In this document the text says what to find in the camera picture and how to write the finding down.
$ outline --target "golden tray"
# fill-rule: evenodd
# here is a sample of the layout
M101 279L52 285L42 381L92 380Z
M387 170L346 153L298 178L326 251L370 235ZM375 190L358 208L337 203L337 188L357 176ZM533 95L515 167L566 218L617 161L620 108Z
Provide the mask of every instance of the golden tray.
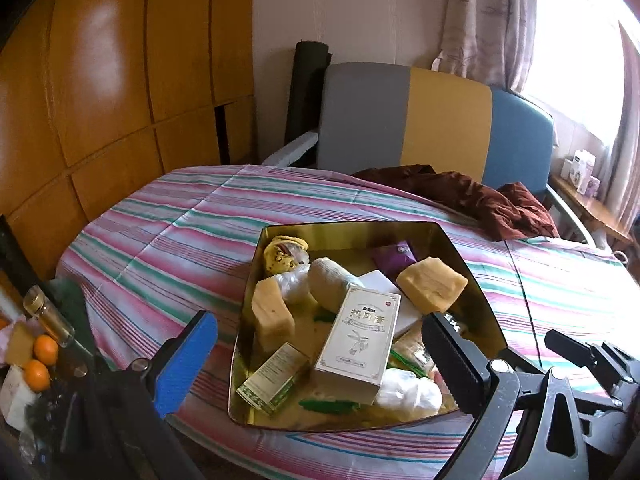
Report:
M465 290L449 309L457 319L467 325L468 332L465 333L465 338L473 341L489 359L497 357L498 352L507 346L502 330L478 282L453 243L435 222L365 221L267 226L260 233L251 262L231 361L227 413L237 424L268 430L356 431L389 428L407 423L399 422L390 413L373 406L366 406L348 416L308 412L298 405L300 399L312 393L312 386L306 386L305 381L294 386L290 398L271 416L254 410L236 394L236 390L250 373L255 372L267 358L260 355L258 345L258 351L254 354L255 330L251 299L255 284L265 277L262 252L276 235L304 238L309 244L308 253L312 261L327 256L355 276L361 276L377 268L369 256L370 249L406 240L417 260L437 256L468 279ZM291 309L296 320L296 338L291 343L301 352L311 356L313 365L313 359L321 351L331 323L314 322L313 317L318 304L314 301L312 303ZM446 410L440 410L434 416L440 416L445 412Z

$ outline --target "beige curtain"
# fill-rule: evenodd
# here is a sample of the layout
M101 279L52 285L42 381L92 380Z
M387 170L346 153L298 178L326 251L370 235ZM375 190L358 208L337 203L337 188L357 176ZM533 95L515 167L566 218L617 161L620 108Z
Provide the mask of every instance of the beige curtain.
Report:
M600 171L598 197L629 229L640 210L640 54L622 30L625 97L620 130Z
M536 0L449 0L431 68L521 92L535 29Z

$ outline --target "striped tablecloth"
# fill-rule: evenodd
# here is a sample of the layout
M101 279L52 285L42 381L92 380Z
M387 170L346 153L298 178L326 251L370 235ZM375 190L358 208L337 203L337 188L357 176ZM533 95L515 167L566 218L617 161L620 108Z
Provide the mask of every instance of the striped tablecloth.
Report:
M429 479L470 418L393 430L300 434L252 430L226 415L228 375L244 282L261 229L338 220L438 222L486 294L508 343L545 367L588 372L546 350L552 327L606 338L640 355L640 293L615 259L562 240L491 242L475 221L388 187L327 171L211 166L173 171L91 222L65 251L58 276L81 283L98 346L117 367L152 356L201 309L220 338L173 424L267 478ZM485 478L497 478L515 439L511 421Z

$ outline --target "purple packet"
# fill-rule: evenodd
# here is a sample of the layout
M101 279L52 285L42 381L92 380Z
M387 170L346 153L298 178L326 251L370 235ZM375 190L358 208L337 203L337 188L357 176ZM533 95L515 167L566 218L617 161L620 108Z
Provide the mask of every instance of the purple packet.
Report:
M415 256L406 240L393 245L376 247L371 250L371 257L378 269L392 282L398 274L415 263Z

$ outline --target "brown cloth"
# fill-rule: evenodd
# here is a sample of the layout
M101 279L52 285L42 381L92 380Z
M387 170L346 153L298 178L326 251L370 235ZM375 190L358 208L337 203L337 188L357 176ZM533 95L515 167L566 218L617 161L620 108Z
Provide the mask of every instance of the brown cloth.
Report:
M429 198L471 216L495 241L559 237L549 212L521 182L495 190L462 173L436 173L422 164L363 170L353 176Z

